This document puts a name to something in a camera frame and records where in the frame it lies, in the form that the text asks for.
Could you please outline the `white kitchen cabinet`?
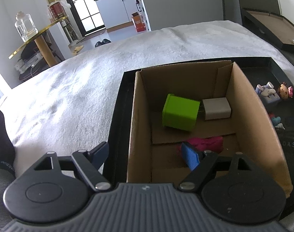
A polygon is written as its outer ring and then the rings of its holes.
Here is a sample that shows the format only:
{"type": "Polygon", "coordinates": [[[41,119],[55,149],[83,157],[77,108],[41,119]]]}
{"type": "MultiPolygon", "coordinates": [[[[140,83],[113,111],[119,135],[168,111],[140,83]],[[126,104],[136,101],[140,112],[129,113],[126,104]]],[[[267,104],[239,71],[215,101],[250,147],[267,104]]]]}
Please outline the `white kitchen cabinet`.
{"type": "Polygon", "coordinates": [[[132,14],[138,12],[136,0],[95,0],[107,32],[136,26],[132,14]]]}

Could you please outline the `orange cardboard box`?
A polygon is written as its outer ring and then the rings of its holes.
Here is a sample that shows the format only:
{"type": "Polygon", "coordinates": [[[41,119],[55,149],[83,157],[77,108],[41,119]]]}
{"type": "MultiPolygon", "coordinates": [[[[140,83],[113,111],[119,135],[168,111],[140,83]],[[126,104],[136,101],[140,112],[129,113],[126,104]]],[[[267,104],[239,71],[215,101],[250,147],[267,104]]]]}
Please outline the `orange cardboard box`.
{"type": "Polygon", "coordinates": [[[137,32],[146,31],[146,25],[143,21],[142,15],[138,12],[132,14],[132,23],[135,26],[137,32]]]}

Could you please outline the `black shallow tray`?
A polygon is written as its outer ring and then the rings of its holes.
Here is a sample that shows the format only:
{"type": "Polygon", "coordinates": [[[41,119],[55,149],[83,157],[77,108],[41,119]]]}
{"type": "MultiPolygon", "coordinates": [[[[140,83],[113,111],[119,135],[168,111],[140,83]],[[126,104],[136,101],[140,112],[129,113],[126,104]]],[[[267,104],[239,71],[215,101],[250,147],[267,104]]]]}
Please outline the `black shallow tray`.
{"type": "MultiPolygon", "coordinates": [[[[231,57],[230,60],[239,64],[251,84],[264,80],[277,83],[290,82],[270,57],[231,57]]],[[[123,74],[108,137],[110,152],[104,163],[103,175],[113,185],[126,181],[135,73],[136,70],[131,70],[123,74]]],[[[294,212],[294,131],[282,131],[278,135],[293,183],[293,191],[282,213],[282,216],[286,217],[294,212]]]]}

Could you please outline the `green cube charger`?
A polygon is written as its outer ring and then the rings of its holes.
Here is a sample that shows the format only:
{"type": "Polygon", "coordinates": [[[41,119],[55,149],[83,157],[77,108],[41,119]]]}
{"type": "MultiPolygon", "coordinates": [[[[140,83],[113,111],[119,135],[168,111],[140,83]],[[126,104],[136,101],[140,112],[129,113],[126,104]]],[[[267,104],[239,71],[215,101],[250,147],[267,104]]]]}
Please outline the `green cube charger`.
{"type": "Polygon", "coordinates": [[[162,125],[192,131],[196,125],[200,102],[168,94],[163,110],[162,125]]]}

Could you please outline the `pair of dark slippers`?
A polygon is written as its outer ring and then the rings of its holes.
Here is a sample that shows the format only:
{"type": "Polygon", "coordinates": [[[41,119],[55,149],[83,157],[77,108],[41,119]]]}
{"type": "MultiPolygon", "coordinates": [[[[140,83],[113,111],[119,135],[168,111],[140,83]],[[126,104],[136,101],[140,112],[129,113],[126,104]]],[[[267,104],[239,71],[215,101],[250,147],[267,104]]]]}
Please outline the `pair of dark slippers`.
{"type": "Polygon", "coordinates": [[[99,47],[99,46],[102,46],[102,45],[104,45],[104,44],[109,44],[109,43],[111,43],[111,41],[110,41],[109,39],[103,39],[102,41],[98,41],[98,42],[94,45],[94,47],[97,48],[97,47],[99,47]]]}

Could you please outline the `black open storage bench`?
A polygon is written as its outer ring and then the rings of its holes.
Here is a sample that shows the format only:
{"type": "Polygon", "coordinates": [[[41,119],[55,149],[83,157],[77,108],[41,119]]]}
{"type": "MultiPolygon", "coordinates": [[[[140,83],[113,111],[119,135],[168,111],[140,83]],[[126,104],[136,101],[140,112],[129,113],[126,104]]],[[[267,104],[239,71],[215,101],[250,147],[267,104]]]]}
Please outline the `black open storage bench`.
{"type": "Polygon", "coordinates": [[[241,14],[277,48],[294,53],[294,24],[281,15],[278,0],[239,0],[241,14]]]}

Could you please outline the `white USB charger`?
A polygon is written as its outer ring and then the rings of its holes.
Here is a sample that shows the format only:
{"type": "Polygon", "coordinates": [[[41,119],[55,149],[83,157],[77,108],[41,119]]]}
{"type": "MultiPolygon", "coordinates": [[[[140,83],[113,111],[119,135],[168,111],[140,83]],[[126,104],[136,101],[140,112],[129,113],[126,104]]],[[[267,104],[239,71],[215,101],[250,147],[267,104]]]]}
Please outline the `white USB charger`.
{"type": "Polygon", "coordinates": [[[205,120],[226,119],[231,116],[231,107],[226,97],[202,100],[199,112],[205,120]]]}

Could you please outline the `small red-dress doll figurine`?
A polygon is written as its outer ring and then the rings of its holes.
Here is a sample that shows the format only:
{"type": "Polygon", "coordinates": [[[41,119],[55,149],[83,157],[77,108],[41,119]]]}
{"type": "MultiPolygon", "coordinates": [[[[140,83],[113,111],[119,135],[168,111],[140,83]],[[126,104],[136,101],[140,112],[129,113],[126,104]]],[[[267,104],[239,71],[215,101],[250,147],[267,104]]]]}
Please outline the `small red-dress doll figurine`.
{"type": "Polygon", "coordinates": [[[293,98],[293,87],[287,86],[286,82],[281,83],[278,88],[278,95],[282,100],[293,98]]]}

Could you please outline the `clear glass jar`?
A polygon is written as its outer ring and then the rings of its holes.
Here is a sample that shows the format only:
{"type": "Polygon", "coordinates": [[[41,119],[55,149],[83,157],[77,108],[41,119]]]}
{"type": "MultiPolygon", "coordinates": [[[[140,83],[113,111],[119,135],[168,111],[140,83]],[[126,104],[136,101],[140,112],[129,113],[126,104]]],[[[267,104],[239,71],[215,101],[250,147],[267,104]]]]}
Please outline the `clear glass jar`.
{"type": "Polygon", "coordinates": [[[24,43],[38,34],[38,29],[36,28],[31,15],[25,14],[22,11],[16,14],[15,27],[24,43]]]}

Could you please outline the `red tin box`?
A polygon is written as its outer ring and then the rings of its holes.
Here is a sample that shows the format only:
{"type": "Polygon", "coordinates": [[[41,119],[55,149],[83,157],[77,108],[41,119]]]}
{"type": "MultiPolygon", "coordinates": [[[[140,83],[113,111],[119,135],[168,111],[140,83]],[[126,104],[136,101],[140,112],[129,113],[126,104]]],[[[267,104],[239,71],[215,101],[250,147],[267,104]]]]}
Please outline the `red tin box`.
{"type": "Polygon", "coordinates": [[[66,17],[66,9],[71,9],[71,5],[63,1],[54,1],[48,5],[48,10],[54,21],[66,17]]]}

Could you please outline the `brown cardboard box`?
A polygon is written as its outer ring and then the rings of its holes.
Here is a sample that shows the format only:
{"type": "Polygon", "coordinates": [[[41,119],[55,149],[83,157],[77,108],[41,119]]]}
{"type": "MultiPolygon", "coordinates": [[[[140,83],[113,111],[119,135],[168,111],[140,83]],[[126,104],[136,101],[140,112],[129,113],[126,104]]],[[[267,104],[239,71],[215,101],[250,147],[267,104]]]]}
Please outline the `brown cardboard box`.
{"type": "Polygon", "coordinates": [[[290,196],[293,185],[277,133],[260,98],[237,63],[177,63],[142,69],[135,75],[129,142],[129,183],[174,183],[189,169],[177,145],[190,138],[222,136],[223,156],[240,151],[269,174],[290,196]],[[231,115],[205,120],[199,114],[190,131],[165,128],[162,110],[168,94],[200,101],[225,97],[231,115]]]}

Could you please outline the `white grey bunny block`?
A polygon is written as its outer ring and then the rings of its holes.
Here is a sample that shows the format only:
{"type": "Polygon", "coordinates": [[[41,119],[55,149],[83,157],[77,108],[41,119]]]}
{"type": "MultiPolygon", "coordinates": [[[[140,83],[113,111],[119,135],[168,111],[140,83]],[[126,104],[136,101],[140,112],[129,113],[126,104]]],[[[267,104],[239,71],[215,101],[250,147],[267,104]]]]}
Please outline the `white grey bunny block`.
{"type": "Polygon", "coordinates": [[[268,82],[266,85],[258,84],[255,88],[255,92],[265,106],[277,105],[281,101],[271,82],[268,82]]]}

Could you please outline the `blue red crab figurine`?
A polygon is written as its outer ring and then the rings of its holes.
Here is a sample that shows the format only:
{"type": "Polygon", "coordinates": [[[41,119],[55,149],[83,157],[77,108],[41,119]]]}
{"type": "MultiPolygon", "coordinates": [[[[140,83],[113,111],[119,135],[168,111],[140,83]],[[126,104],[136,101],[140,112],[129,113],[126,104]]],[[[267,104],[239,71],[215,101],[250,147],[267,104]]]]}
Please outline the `blue red crab figurine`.
{"type": "Polygon", "coordinates": [[[269,117],[274,128],[285,130],[283,123],[281,123],[281,117],[275,116],[274,113],[269,113],[269,117]]]}

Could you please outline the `white fluffy blanket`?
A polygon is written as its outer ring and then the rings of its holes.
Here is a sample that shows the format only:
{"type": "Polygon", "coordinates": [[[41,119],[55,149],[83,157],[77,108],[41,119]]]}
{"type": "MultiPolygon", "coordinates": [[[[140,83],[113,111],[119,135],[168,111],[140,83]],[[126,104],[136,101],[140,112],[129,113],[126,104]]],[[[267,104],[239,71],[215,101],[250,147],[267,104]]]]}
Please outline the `white fluffy blanket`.
{"type": "Polygon", "coordinates": [[[58,161],[108,143],[124,72],[231,57],[270,57],[294,87],[294,68],[275,47],[239,24],[212,21],[105,44],[12,89],[0,100],[0,130],[16,148],[16,174],[0,198],[3,231],[285,231],[288,196],[240,151],[202,190],[126,180],[94,192],[58,161]]]}

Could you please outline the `pink bear figurine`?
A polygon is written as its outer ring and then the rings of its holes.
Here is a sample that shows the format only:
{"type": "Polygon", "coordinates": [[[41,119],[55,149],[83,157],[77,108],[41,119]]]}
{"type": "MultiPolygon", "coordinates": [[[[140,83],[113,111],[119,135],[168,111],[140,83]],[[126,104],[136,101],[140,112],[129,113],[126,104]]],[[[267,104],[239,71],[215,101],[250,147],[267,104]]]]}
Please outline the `pink bear figurine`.
{"type": "Polygon", "coordinates": [[[203,152],[205,150],[211,150],[217,154],[223,151],[223,137],[210,137],[210,138],[190,138],[186,140],[197,151],[203,152]]]}

